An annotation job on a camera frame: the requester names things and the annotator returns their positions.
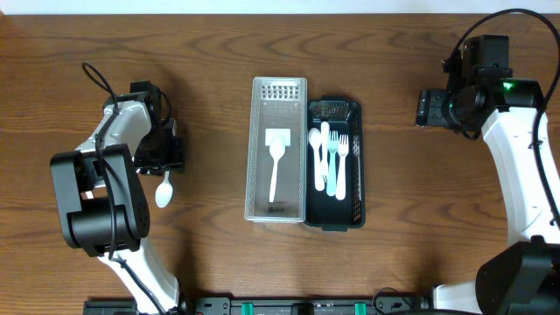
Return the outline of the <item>white spoon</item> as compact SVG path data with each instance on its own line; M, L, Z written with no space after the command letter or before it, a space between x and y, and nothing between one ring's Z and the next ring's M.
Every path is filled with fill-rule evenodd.
M319 149L321 147L321 133L317 128L311 128L308 134L308 143L313 150L314 185L318 192L325 189L325 181L320 169Z
M171 172L166 171L164 173L163 181L158 185L155 192L155 201L157 206L160 208L167 207L172 201L173 191L174 189L171 183Z

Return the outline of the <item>white spoon angled large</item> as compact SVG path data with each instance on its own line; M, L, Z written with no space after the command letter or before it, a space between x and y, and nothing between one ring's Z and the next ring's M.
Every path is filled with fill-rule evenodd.
M269 147L269 153L273 159L271 180L269 186L269 202L272 203L276 194L278 162L285 153L284 140L280 136L277 136L273 139L273 142Z

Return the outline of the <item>clear mesh plastic tray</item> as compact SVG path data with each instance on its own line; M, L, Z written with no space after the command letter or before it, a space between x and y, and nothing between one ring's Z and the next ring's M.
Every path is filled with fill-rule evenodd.
M269 202L273 159L270 146L281 137L276 194ZM298 77L253 79L248 131L245 213L247 221L299 223L305 220L307 80Z

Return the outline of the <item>white fork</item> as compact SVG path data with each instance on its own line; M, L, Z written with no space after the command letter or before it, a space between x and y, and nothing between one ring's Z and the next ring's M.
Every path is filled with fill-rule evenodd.
M325 183L328 180L328 141L329 141L329 132L330 132L330 125L328 122L322 122L320 124L320 133L321 133L321 161L320 161L320 170L321 176Z
M346 197L346 158L349 152L349 136L342 134L339 138L339 171L337 177L337 186L335 197L337 200L343 200Z
M329 162L326 193L328 196L334 196L336 193L336 153L338 151L339 145L339 133L337 131L330 131L329 139L327 142Z

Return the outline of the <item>black mesh plastic tray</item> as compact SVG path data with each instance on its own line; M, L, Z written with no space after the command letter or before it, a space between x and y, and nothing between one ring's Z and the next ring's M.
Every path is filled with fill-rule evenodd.
M339 200L315 186L314 149L307 149L307 187L305 224L325 231L345 232L361 228L366 222L365 174L363 162L362 110L357 101L324 96L309 102L307 128L319 129L322 122L331 130L347 135L349 153L345 157L346 196Z

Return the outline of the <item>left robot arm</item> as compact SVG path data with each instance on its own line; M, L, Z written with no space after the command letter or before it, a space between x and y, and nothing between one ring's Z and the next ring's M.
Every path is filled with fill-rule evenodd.
M151 219L140 176L184 169L177 124L163 115L165 94L148 80L109 97L103 118L76 149L50 161L63 238L108 265L134 297L137 314L187 314L179 280L148 237Z

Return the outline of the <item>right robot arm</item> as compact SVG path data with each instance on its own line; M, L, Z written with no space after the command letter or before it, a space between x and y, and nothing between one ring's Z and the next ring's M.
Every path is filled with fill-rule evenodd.
M484 140L507 210L507 249L484 263L474 280L437 286L433 307L438 312L559 312L559 230L534 156L538 149L550 190L558 193L547 126L533 135L543 92L536 80L514 78L508 55L506 36L469 38L443 65L447 87L425 89L419 96L416 125Z

